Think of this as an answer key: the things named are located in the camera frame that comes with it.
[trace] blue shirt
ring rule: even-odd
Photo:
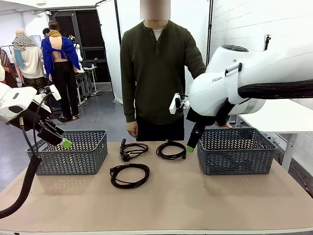
[[[50,74],[52,75],[52,77],[55,74],[54,61],[52,56],[52,52],[54,51],[60,52],[62,59],[68,59],[78,70],[80,70],[78,55],[74,48],[74,44],[70,39],[62,37],[62,48],[61,50],[58,50],[52,48],[50,37],[46,37],[45,39],[43,39],[41,47],[43,49],[45,71],[48,77]]]

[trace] man's hand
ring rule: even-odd
[[[233,129],[233,127],[229,124],[229,122],[227,122],[225,126],[220,126],[217,124],[217,122],[215,122],[215,125],[217,125],[218,127],[227,127],[228,129]]]
[[[138,125],[136,121],[133,122],[128,122],[127,123],[127,131],[128,133],[134,137],[137,138],[138,137]]]

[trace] doorway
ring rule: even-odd
[[[52,11],[51,20],[60,25],[62,36],[71,34],[81,46],[83,67],[97,66],[97,82],[110,82],[105,45],[96,10]]]

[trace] table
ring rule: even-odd
[[[134,190],[111,185],[110,168],[123,164],[120,143],[108,144],[108,156],[94,176],[35,177],[31,194],[13,215],[0,220],[0,233],[49,235],[266,234],[313,230],[313,200],[276,162],[269,175],[206,176],[188,153],[183,162],[149,153],[131,161],[150,167],[148,181]],[[175,147],[164,153],[180,151]],[[1,194],[0,210],[20,193],[25,172]],[[137,180],[127,169],[121,180]]]
[[[95,96],[96,94],[98,94],[98,90],[97,90],[97,84],[96,84],[96,81],[95,81],[95,78],[96,78],[96,71],[95,69],[97,68],[97,66],[95,67],[91,67],[91,68],[88,68],[88,67],[85,67],[84,70],[86,72],[89,72],[91,71],[92,73],[92,79],[93,79],[93,92],[92,92],[92,95]]]
[[[77,89],[77,94],[78,94],[78,106],[82,105],[87,100],[87,94],[86,94],[86,89],[85,89],[85,84],[84,84],[84,77],[86,77],[86,74],[82,73],[82,72],[77,73],[75,75],[76,89]],[[82,95],[80,95],[79,87],[81,87],[81,89],[82,89]]]
[[[313,110],[289,99],[267,100],[261,110],[239,115],[249,126],[264,133],[290,134],[283,160],[288,171],[299,133],[313,132]]]

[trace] man's left hand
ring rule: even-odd
[[[215,122],[215,125],[217,125],[218,127],[227,127],[228,129],[233,129],[233,127],[229,124],[229,122],[227,122],[225,126],[220,126],[217,124],[217,122]]]

